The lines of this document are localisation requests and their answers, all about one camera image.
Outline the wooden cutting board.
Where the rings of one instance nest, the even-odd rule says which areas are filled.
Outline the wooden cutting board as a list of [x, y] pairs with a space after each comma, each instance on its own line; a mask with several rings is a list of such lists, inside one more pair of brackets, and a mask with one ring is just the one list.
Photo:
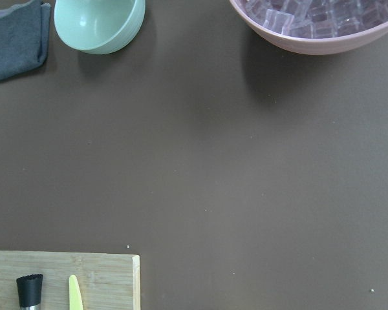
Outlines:
[[140, 309], [136, 254], [0, 251], [0, 309], [19, 309], [17, 278], [42, 274], [42, 309], [69, 308], [69, 276], [78, 279], [84, 309]]

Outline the green bowl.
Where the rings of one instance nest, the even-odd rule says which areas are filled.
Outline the green bowl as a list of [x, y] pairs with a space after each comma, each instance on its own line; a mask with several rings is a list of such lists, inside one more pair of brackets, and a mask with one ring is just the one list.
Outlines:
[[88, 54], [110, 54], [135, 38], [145, 10], [145, 1], [59, 0], [54, 26], [67, 46]]

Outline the pink ice bowl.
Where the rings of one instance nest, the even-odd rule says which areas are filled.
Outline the pink ice bowl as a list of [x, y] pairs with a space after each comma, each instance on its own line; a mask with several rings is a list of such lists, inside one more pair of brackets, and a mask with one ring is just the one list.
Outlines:
[[246, 15], [242, 1], [230, 0], [230, 4], [240, 18], [260, 37], [269, 43], [287, 50], [304, 55], [331, 55], [348, 52], [359, 47], [368, 45], [373, 41], [388, 34], [388, 21], [374, 28], [357, 32], [342, 37], [332, 37], [323, 39], [309, 39], [290, 37], [273, 32], [256, 23]]

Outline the yellow plastic knife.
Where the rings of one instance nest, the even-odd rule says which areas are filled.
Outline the yellow plastic knife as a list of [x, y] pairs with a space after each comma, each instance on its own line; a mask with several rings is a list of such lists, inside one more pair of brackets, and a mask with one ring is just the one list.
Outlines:
[[69, 276], [69, 309], [83, 310], [80, 286], [76, 275]]

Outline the steel muddler black tip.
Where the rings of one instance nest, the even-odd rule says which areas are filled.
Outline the steel muddler black tip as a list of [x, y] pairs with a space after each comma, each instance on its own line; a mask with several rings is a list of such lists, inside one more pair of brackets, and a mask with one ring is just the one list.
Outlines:
[[20, 309], [41, 309], [42, 283], [42, 274], [30, 274], [16, 279]]

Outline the grey folded cloth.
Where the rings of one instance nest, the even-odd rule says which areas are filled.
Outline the grey folded cloth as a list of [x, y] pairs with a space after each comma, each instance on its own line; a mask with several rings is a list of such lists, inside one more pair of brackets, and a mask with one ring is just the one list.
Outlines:
[[0, 9], [0, 81], [44, 64], [51, 12], [51, 5], [43, 1]]

